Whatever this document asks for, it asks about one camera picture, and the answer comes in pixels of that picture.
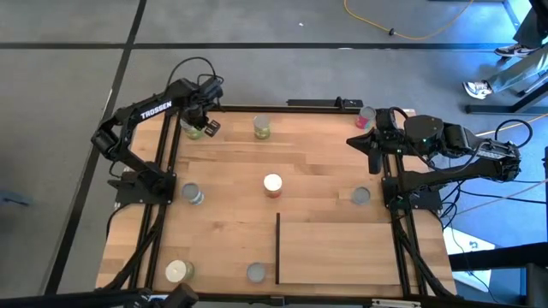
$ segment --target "shoe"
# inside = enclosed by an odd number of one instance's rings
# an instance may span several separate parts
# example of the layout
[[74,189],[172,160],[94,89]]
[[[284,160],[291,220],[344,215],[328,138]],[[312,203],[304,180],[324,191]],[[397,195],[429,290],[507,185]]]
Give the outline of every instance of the shoe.
[[527,48],[522,44],[513,44],[511,46],[500,47],[495,49],[495,53],[499,56],[529,56],[538,48]]
[[484,99],[492,94],[493,90],[486,81],[462,82],[462,87],[469,96],[477,99]]

